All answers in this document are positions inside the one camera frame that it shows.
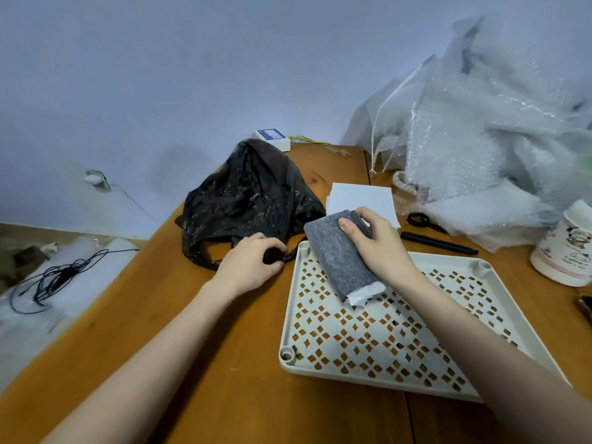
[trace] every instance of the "person's left arm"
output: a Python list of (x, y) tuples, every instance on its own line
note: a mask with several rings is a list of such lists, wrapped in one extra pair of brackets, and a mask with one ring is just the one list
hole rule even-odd
[(282, 268), (280, 261), (263, 263), (263, 253), (270, 247), (285, 252), (277, 238), (265, 238), (261, 233), (244, 238), (189, 305), (72, 411), (42, 444), (144, 442), (226, 306)]

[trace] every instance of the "stack of white paper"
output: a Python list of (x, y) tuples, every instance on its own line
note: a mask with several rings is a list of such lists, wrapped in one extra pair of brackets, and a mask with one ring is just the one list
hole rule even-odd
[(361, 206), (374, 210), (388, 219), (393, 227), (400, 228), (393, 203), (393, 194), (389, 187), (357, 185), (352, 183), (333, 183), (327, 196), (327, 215), (343, 210), (354, 210)]

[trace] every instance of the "person's right arm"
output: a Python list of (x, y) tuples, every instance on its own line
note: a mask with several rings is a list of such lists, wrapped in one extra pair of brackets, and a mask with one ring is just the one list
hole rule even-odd
[(366, 238), (351, 221), (339, 225), (368, 268), (406, 298), (496, 416), (533, 443), (592, 443), (592, 405), (467, 312), (413, 264), (390, 222), (366, 207)]

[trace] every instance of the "gray tissue pack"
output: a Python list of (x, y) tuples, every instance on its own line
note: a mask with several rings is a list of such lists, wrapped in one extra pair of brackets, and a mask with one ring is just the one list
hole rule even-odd
[(366, 237), (371, 237), (370, 230), (360, 215), (350, 210), (307, 223), (304, 225), (304, 232), (337, 296), (341, 301), (345, 301), (352, 292), (380, 280), (368, 269), (356, 246), (339, 228), (337, 223), (339, 218), (351, 220)]

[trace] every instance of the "wooden table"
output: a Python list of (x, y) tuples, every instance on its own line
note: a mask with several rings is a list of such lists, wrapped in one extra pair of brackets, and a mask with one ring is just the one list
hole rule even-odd
[[(295, 144), (289, 156), (324, 201), (333, 182), (369, 183), (363, 152)], [(388, 185), (389, 175), (372, 183)], [(72, 328), (0, 398), (3, 443), (36, 443), (161, 330), (212, 272), (181, 253), (178, 209)], [(409, 225), (404, 230), (415, 230)], [(421, 233), (438, 236), (438, 232)], [(293, 237), (289, 247), (300, 237)], [(462, 237), (454, 238), (470, 244)], [(439, 252), (415, 243), (408, 249)], [(219, 257), (228, 245), (212, 246)], [(592, 400), (592, 329), (576, 291), (539, 275), (529, 247), (481, 252), (568, 379)], [(284, 372), (277, 352), (293, 263), (223, 315), (150, 442), (510, 442), (483, 405)]]

